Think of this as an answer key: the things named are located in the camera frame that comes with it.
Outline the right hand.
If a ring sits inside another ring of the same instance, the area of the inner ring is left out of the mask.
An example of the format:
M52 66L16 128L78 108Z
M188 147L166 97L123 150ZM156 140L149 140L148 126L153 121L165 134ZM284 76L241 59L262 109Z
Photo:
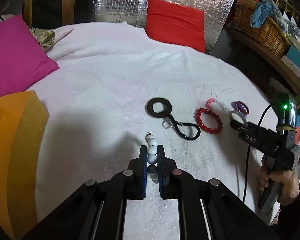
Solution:
M289 205L300 193L299 178L295 171L290 170L278 170L269 173L265 164L262 164L259 172L258 188L260 191L264 191L269 186L269 180L273 180L277 183L282 183L283 188L279 194L278 202L283 205Z

